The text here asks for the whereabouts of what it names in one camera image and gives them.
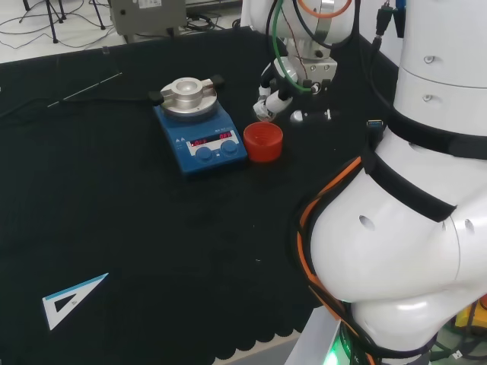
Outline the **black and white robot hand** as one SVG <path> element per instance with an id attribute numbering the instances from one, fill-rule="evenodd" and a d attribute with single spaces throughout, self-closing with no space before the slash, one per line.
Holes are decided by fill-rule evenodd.
<path id="1" fill-rule="evenodd" d="M 266 122 L 286 110 L 293 123 L 331 120 L 329 92 L 336 70 L 337 62 L 330 57 L 273 59 L 261 74 L 254 114 Z"/>

